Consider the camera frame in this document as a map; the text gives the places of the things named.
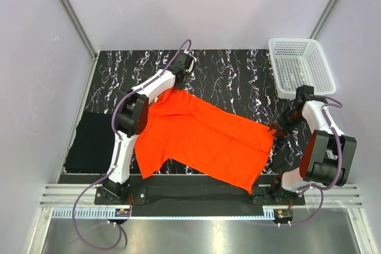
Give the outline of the orange t-shirt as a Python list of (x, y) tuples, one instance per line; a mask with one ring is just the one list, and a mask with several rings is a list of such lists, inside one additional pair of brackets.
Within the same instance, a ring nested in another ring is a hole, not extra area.
[(252, 192), (273, 147), (267, 126), (176, 88), (159, 95), (148, 111), (147, 126), (135, 143), (143, 178), (173, 159)]

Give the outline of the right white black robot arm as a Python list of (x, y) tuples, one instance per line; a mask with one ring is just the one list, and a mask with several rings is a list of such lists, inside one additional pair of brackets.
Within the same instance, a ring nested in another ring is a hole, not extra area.
[(331, 106), (341, 108), (342, 104), (327, 96), (315, 95), (312, 86), (302, 85), (296, 90), (292, 106), (270, 125), (268, 131), (274, 137), (290, 135), (303, 121), (311, 131), (299, 167), (273, 180), (269, 197), (274, 203), (284, 205), (303, 196), (310, 188), (325, 191), (346, 184), (357, 141), (336, 125), (329, 112)]

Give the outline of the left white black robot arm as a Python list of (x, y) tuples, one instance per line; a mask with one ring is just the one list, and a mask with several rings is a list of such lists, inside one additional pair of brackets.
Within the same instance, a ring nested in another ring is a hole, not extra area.
[(175, 54), (173, 59), (152, 77), (133, 87), (119, 101), (111, 117), (114, 150), (107, 178), (102, 188), (116, 204), (128, 198), (130, 161), (138, 136), (148, 123), (148, 108), (163, 92), (182, 84), (193, 72), (196, 59), (189, 51)]

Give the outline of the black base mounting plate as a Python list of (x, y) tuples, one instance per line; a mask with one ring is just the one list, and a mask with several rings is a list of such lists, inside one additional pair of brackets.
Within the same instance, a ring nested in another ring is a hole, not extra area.
[(261, 175), (259, 183), (252, 185), (252, 193), (216, 180), (207, 175), (153, 175), (147, 179), (133, 174), (123, 184), (110, 179), (96, 188), (95, 204), (121, 205), (132, 202), (148, 205), (154, 202), (242, 202), (255, 206), (304, 206), (304, 197), (281, 190), (276, 175)]

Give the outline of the white plastic basket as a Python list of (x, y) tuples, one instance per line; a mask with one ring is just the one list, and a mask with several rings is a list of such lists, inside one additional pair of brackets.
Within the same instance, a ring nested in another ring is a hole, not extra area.
[(332, 95), (336, 85), (318, 41), (277, 37), (268, 41), (277, 95), (294, 99), (302, 85), (312, 86), (316, 95)]

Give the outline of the right orange connector box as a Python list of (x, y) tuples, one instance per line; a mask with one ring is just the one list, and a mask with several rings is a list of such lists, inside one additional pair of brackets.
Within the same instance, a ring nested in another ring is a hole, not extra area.
[(292, 209), (278, 209), (274, 212), (275, 218), (277, 219), (290, 219), (293, 218), (293, 210)]

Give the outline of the orange connector box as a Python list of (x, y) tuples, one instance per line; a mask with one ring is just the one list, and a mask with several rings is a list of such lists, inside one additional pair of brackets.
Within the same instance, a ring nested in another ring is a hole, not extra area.
[(290, 219), (293, 218), (293, 210), (292, 209), (278, 209), (274, 212), (275, 218), (277, 219)]
[(117, 208), (115, 210), (115, 217), (130, 217), (131, 209), (130, 208)]

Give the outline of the folded black t-shirt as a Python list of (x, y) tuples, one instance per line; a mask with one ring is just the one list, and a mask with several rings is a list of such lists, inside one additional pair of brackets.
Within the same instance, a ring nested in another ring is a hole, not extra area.
[(111, 117), (88, 111), (82, 114), (64, 163), (68, 173), (104, 174), (108, 171), (114, 149)]

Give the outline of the left orange connector box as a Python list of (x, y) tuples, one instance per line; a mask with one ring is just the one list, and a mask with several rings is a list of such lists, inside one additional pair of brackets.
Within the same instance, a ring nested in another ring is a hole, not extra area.
[(131, 209), (130, 208), (117, 208), (115, 210), (115, 217), (130, 217)]

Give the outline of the aluminium frame rail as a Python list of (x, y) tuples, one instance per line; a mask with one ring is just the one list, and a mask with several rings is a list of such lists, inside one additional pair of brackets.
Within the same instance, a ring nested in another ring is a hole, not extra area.
[[(79, 206), (90, 207), (96, 196), (96, 188), (91, 187), (84, 195), (81, 192), (87, 187), (85, 184), (47, 184), (40, 199), (40, 207), (69, 207), (79, 200)], [(355, 185), (333, 187), (325, 190), (323, 195), (316, 188), (308, 189), (304, 193), (306, 207), (316, 207), (323, 198), (324, 208), (360, 208), (363, 206)]]

